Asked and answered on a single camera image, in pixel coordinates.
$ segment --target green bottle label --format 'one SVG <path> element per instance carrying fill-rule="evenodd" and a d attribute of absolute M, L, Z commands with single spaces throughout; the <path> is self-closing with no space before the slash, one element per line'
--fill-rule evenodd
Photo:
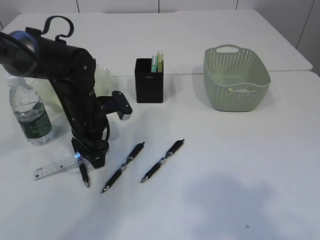
<path fill-rule="evenodd" d="M 46 111 L 34 121 L 18 121 L 28 139 L 38 139 L 50 132 L 52 126 Z"/>

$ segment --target black robotic arm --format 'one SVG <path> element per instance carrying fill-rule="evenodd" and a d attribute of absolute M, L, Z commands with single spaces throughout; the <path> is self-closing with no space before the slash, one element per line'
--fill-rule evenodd
<path fill-rule="evenodd" d="M 69 33 L 57 35 L 55 40 L 41 37 L 48 32 L 54 18 L 65 19 L 70 25 Z M 96 60 L 87 50 L 69 46 L 60 39 L 70 37 L 73 31 L 74 25 L 68 18 L 51 16 L 43 31 L 27 27 L 10 35 L 0 32 L 0 64 L 12 75 L 50 81 L 70 123 L 74 150 L 94 168 L 100 168 L 105 165 L 109 149 L 106 114 L 117 112 L 121 120 L 126 120 L 132 108 L 119 91 L 114 91 L 112 96 L 96 96 Z"/>

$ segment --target yellow highlighter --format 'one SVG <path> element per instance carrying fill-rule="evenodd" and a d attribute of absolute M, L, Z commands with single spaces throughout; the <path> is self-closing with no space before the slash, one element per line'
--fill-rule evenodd
<path fill-rule="evenodd" d="M 157 52 L 157 60 L 158 60 L 157 72 L 162 73 L 163 64 L 164 64 L 164 51 L 162 49 L 159 49 Z"/>

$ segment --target pen holder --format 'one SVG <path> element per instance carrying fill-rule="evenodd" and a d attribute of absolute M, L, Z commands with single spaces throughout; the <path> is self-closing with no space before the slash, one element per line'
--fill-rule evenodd
<path fill-rule="evenodd" d="M 151 72 L 151 58 L 138 58 L 135 62 L 135 93 L 137 103 L 164 102 L 164 67 L 162 72 Z"/>

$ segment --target white ruler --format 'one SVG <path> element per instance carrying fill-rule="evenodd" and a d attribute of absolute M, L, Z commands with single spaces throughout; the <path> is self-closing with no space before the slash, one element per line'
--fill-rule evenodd
<path fill-rule="evenodd" d="M 34 170 L 34 180 L 43 179 L 78 166 L 81 163 L 88 163 L 85 158 L 81 157 L 79 153 L 74 156 L 67 157 L 60 161 L 54 161 L 46 166 Z"/>

